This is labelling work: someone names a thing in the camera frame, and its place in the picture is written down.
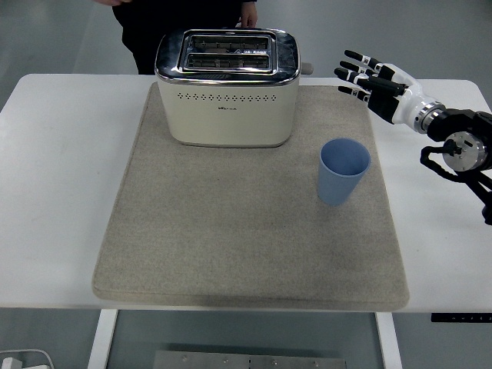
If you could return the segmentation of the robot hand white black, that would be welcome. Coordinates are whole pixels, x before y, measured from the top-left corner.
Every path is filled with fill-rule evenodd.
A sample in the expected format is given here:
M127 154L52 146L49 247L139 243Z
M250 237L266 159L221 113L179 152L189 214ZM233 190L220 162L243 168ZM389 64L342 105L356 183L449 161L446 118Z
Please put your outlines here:
M421 83L396 65L350 50L344 55L352 61L341 61L334 70L348 83L338 91L363 101L384 121L423 134L434 116L444 112L442 103L426 95Z

